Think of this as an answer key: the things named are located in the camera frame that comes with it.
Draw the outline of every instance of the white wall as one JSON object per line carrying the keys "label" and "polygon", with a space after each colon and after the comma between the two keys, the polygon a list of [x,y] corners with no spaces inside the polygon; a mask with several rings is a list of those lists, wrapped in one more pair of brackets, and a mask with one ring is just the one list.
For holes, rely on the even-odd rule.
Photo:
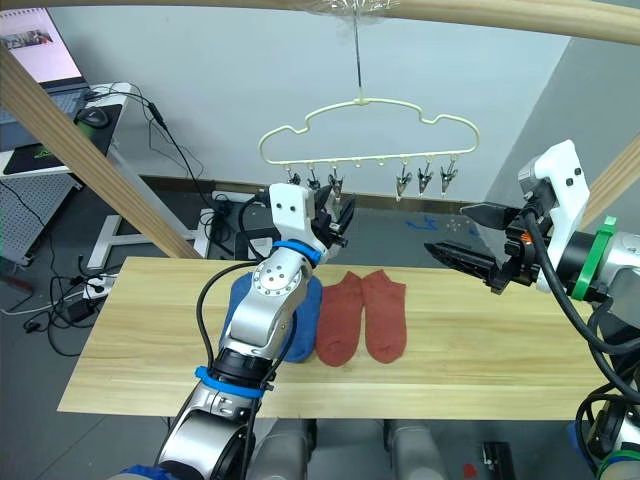
{"label": "white wall", "polygon": [[[576,145],[587,184],[591,184],[638,134],[640,48],[576,38],[571,40],[540,96],[518,141],[502,166],[487,200],[524,205],[518,171],[550,146],[571,139]],[[640,182],[627,190],[597,218],[618,217],[618,229],[640,232]],[[502,257],[504,234],[481,230],[494,254]]]}
{"label": "white wall", "polygon": [[[258,139],[306,113],[357,96],[352,32],[341,19],[305,12],[197,7],[72,7],[52,15],[89,82],[131,81],[155,101],[180,143],[206,164],[203,178],[269,183],[281,167],[257,153]],[[568,39],[483,27],[385,19],[361,27],[365,92],[473,120],[480,149],[462,157],[448,197],[484,199],[544,89]],[[147,148],[147,127],[130,108],[123,153],[144,174],[182,176]],[[456,148],[460,127],[425,127],[394,107],[327,114],[286,155],[362,155]],[[154,137],[154,144],[162,140]],[[164,145],[166,152],[175,154]],[[420,162],[412,162],[417,170]],[[448,160],[435,163],[439,168]],[[400,164],[345,167],[345,190],[391,195]],[[306,169],[298,169],[303,178]],[[324,181],[328,168],[318,168]],[[434,176],[429,197],[439,198]],[[408,188],[417,196],[417,179]]]}

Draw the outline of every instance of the hanging wire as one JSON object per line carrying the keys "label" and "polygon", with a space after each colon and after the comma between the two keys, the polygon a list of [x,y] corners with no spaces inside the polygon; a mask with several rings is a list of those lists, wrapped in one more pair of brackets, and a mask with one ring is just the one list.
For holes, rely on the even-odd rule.
{"label": "hanging wire", "polygon": [[362,69],[360,67],[360,40],[358,38],[358,0],[353,2],[353,39],[356,47],[356,70],[358,72],[358,92],[360,92],[360,100],[364,99],[364,90],[362,88]]}

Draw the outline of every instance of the hanger clip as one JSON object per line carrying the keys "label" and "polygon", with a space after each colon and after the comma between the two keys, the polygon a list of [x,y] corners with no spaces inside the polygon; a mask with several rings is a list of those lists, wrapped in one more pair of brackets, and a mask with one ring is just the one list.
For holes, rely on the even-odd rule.
{"label": "hanger clip", "polygon": [[413,175],[411,172],[405,174],[405,170],[407,168],[407,164],[405,162],[402,163],[402,173],[400,176],[396,176],[396,201],[399,202],[402,198],[402,194],[407,189],[407,185],[411,183],[411,179]]}
{"label": "hanger clip", "polygon": [[329,174],[329,185],[331,186],[331,190],[333,190],[333,194],[336,196],[336,200],[340,200],[340,194],[342,193],[342,182],[344,181],[344,177],[338,178],[337,167],[333,167],[333,174]]}
{"label": "hanger clip", "polygon": [[287,180],[287,183],[289,185],[300,185],[300,175],[298,175],[297,173],[294,173],[293,176],[291,175],[291,170],[287,170],[287,173],[289,173],[289,180]]}
{"label": "hanger clip", "polygon": [[440,167],[440,176],[442,177],[442,196],[444,197],[447,194],[447,189],[449,188],[449,185],[451,185],[451,182],[453,181],[454,178],[456,178],[456,175],[458,174],[458,169],[457,168],[453,168],[456,164],[456,159],[454,157],[451,157],[451,163],[449,163],[449,168],[447,168],[447,171],[444,171],[444,168]]}
{"label": "hanger clip", "polygon": [[310,167],[309,170],[311,170],[311,178],[307,178],[307,184],[311,190],[317,192],[321,187],[320,181],[316,178],[316,173],[313,167]]}
{"label": "hanger clip", "polygon": [[420,196],[424,195],[424,191],[427,189],[427,185],[433,178],[433,170],[429,171],[429,166],[431,165],[431,161],[427,162],[427,166],[424,169],[424,173],[422,170],[418,169],[418,190],[420,192]]}

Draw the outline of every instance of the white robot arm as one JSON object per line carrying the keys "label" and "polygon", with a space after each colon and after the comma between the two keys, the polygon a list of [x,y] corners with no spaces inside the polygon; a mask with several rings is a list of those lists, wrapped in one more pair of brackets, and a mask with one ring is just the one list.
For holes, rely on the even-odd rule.
{"label": "white robot arm", "polygon": [[[589,190],[570,140],[529,162],[518,180],[526,201],[523,208],[482,203],[461,211],[483,226],[505,231],[509,259],[504,264],[450,242],[426,247],[442,263],[482,278],[494,293],[515,281],[535,282],[539,290],[554,295],[609,382],[578,409],[576,433],[582,453],[594,469],[601,461],[599,478],[640,478],[640,462],[631,461],[640,455],[629,453],[640,451],[640,236],[616,232],[613,218],[607,218],[595,235],[576,230]],[[589,322],[579,316],[569,295],[593,305]],[[613,367],[604,354],[612,356]],[[613,388],[622,395],[605,393]],[[590,421],[585,443],[583,416],[591,415],[591,403],[603,400],[607,403]]]}
{"label": "white robot arm", "polygon": [[[171,428],[157,465],[179,479],[243,479],[253,450],[252,426],[275,370],[295,335],[295,310],[307,294],[313,269],[337,253],[346,241],[342,233],[353,216],[354,201],[342,215],[333,214],[330,187],[314,192],[297,185],[269,189],[272,217],[282,241],[257,265],[251,289],[238,304],[223,333],[221,349],[199,367],[200,379]],[[235,265],[228,271],[255,263]],[[202,304],[210,281],[198,301]]]}

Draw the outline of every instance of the green ring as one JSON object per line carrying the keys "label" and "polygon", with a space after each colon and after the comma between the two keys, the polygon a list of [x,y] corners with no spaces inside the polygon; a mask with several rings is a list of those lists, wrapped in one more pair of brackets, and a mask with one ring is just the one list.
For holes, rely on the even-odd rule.
{"label": "green ring", "polygon": [[609,239],[616,233],[616,217],[607,217],[604,220],[604,224],[600,225],[596,233],[596,239],[591,245],[591,250],[587,255],[587,259],[582,266],[576,285],[571,292],[571,298],[575,300],[584,300],[584,296],[587,293],[591,280],[598,269],[600,260],[604,255],[604,251],[607,248]]}
{"label": "green ring", "polygon": [[607,455],[605,457],[605,459],[602,461],[602,463],[600,464],[600,468],[598,469],[597,478],[602,478],[602,474],[611,465],[609,463],[609,461],[612,458],[620,458],[620,457],[625,457],[625,460],[640,461],[640,453],[636,452],[635,450],[616,450],[616,451],[613,451],[609,455]]}

